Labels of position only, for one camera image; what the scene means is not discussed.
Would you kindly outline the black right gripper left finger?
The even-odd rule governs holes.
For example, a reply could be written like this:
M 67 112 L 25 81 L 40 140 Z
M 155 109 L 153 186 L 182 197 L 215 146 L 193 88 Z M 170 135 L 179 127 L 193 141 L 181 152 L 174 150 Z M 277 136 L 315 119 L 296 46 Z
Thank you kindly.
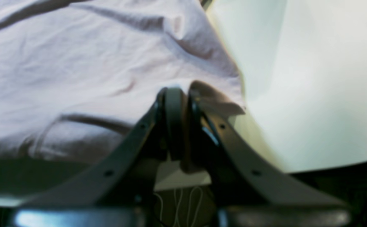
M 159 165 L 179 160 L 187 98 L 162 89 L 148 112 L 106 158 L 16 208 L 10 227 L 150 227 Z

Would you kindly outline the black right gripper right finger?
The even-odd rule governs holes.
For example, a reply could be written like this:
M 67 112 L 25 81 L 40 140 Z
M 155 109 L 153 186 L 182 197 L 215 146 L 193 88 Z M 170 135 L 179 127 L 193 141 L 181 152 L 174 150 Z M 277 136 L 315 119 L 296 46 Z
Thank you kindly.
M 342 200 L 283 173 L 245 142 L 196 91 L 188 98 L 193 164 L 210 175 L 211 227 L 349 227 Z

